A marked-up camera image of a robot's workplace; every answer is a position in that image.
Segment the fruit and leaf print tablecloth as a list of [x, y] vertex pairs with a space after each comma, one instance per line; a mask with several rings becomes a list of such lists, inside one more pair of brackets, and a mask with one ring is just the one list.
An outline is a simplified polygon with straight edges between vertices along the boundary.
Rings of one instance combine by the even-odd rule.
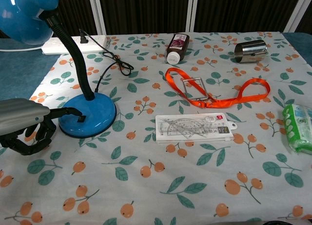
[[[270, 95], [223, 109], [231, 141], [156, 142], [155, 117], [202, 114], [165, 79], [172, 35], [110, 35], [132, 64], [123, 76], [100, 53], [85, 56], [92, 87], [117, 105], [108, 130], [82, 139], [56, 131], [44, 151], [0, 147], [0, 225], [207, 225], [282, 219], [312, 225], [312, 156], [288, 148], [282, 111], [312, 107], [312, 67], [279, 32], [191, 33], [179, 67], [215, 99], [252, 78]], [[260, 62], [237, 63], [238, 43], [264, 40]]]

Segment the clear badge holder frame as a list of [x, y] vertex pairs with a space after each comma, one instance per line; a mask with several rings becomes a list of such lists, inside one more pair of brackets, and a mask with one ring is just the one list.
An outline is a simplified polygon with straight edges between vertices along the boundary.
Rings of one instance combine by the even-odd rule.
[[188, 99], [192, 101], [205, 101], [209, 98], [202, 78], [183, 79], [182, 82], [184, 94]]

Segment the dark brown juice bottle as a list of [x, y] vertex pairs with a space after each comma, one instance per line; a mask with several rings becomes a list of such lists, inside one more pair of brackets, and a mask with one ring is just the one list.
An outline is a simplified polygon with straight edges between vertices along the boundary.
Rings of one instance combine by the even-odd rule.
[[177, 65], [184, 59], [189, 45], [190, 37], [187, 34], [174, 34], [166, 50], [167, 62], [171, 65]]

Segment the blue gooseneck desk lamp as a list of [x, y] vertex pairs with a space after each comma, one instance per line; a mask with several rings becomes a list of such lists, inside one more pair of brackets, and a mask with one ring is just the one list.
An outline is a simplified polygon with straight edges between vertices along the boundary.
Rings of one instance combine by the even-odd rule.
[[83, 55], [58, 18], [58, 3], [59, 0], [0, 0], [0, 30], [28, 45], [44, 44], [52, 35], [59, 38], [73, 58], [82, 91], [64, 107], [75, 108], [86, 116], [84, 122], [77, 122], [76, 116], [64, 115], [58, 118], [59, 127], [71, 137], [93, 137], [113, 124], [116, 106], [108, 96], [91, 90]]

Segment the ruler set in clear case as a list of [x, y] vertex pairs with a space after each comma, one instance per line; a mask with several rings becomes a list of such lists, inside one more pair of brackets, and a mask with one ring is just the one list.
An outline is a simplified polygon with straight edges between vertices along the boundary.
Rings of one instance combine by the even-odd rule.
[[157, 115], [156, 142], [231, 141], [237, 124], [223, 113]]

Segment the green tissue pack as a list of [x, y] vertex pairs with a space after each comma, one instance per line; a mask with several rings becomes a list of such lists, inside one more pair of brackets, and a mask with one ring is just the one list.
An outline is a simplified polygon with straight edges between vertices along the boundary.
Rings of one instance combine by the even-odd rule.
[[312, 155], [312, 108], [290, 104], [282, 114], [290, 148]]

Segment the left robot hand grey black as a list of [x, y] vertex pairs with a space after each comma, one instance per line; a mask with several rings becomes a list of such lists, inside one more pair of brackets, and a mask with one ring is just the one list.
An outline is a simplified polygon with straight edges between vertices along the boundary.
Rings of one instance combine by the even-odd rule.
[[[86, 117], [72, 107], [50, 109], [24, 98], [0, 101], [0, 144], [21, 155], [40, 152], [49, 146], [51, 137], [56, 131], [56, 125], [52, 120], [71, 114], [77, 117], [77, 122], [84, 122]], [[36, 144], [29, 146], [18, 139], [18, 136], [23, 133], [29, 137], [37, 125], [40, 127], [35, 136]]]

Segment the shiny steel cylinder cup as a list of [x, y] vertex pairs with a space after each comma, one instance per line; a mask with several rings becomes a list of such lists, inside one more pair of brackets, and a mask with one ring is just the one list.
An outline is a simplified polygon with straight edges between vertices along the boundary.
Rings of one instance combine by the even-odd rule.
[[253, 40], [238, 43], [234, 49], [234, 59], [237, 63], [260, 62], [267, 53], [264, 40]]

